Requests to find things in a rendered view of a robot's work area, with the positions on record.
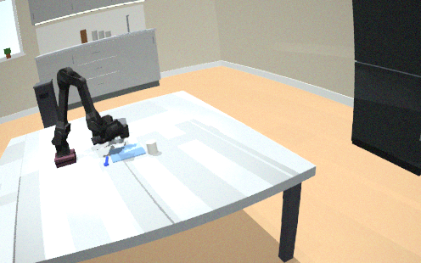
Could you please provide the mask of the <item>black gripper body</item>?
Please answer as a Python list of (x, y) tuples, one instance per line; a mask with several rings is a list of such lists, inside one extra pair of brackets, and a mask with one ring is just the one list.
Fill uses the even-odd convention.
[[(129, 126), (128, 126), (128, 124), (126, 123), (126, 124), (122, 124), (122, 125), (125, 128), (125, 133), (122, 134), (122, 135), (120, 135), (120, 138), (121, 139), (129, 138), (130, 137), (130, 132), (129, 132)], [(97, 132), (98, 131), (92, 131), (92, 137), (94, 137)], [(110, 142), (111, 139), (115, 139), (115, 138), (110, 138), (108, 142)]]

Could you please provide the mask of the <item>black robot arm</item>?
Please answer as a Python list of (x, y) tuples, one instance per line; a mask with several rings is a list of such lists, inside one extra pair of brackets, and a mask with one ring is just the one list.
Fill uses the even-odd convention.
[(67, 120), (70, 85), (77, 87), (77, 91), (81, 97), (83, 108), (86, 111), (87, 128), (92, 132), (98, 131), (91, 138), (93, 145), (105, 144), (110, 138), (119, 137), (125, 133), (124, 126), (117, 119), (113, 121), (112, 115), (100, 116), (94, 108), (86, 79), (73, 71), (71, 67), (66, 67), (58, 71), (57, 84), (59, 85), (58, 119), (51, 141), (56, 148), (57, 158), (70, 155), (70, 146), (66, 140), (71, 132), (71, 123), (68, 123)]

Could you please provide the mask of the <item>light blue square mat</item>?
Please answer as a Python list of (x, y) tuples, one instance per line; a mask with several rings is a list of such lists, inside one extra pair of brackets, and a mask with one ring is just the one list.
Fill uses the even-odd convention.
[(131, 143), (126, 146), (122, 146), (120, 148), (110, 149), (109, 150), (110, 157), (115, 162), (120, 162), (125, 159), (138, 157), (139, 155), (146, 154), (143, 146), (140, 142)]

